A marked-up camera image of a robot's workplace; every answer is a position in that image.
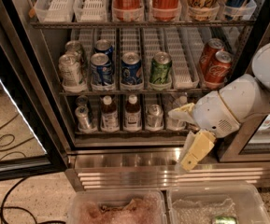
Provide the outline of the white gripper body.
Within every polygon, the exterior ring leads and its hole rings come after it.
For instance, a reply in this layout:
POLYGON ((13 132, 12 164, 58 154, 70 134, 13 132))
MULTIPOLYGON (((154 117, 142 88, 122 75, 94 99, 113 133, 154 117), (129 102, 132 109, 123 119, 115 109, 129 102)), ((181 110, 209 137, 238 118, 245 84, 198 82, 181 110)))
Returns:
POLYGON ((201 129, 213 132, 217 138, 226 137, 240 128, 240 123, 217 91, 212 91, 199 99, 193 108, 192 116, 201 129))

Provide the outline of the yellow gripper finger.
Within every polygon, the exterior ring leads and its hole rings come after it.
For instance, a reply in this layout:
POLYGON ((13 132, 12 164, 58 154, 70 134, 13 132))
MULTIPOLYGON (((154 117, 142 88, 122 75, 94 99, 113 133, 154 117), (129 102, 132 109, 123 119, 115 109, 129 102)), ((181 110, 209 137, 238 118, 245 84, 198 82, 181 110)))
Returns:
POLYGON ((216 136, 209 131, 189 132, 179 155, 179 165, 185 171, 192 170, 214 147, 216 136))
POLYGON ((178 119, 178 120, 188 122, 190 124, 194 124, 195 120, 192 116, 193 108, 194 108, 194 103, 189 103, 181 107, 170 110, 168 112, 168 116, 171 119, 178 119))

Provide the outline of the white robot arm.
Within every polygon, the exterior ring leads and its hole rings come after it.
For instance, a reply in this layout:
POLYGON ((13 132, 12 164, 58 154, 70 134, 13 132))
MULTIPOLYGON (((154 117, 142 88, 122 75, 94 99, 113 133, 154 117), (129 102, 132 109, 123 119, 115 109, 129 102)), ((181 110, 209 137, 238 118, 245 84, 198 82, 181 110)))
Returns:
POLYGON ((245 74, 225 87, 168 112, 199 128, 190 132, 180 152, 176 169, 189 172, 214 147, 218 138, 239 130, 242 123, 270 114, 270 43, 252 58, 252 73, 245 74))

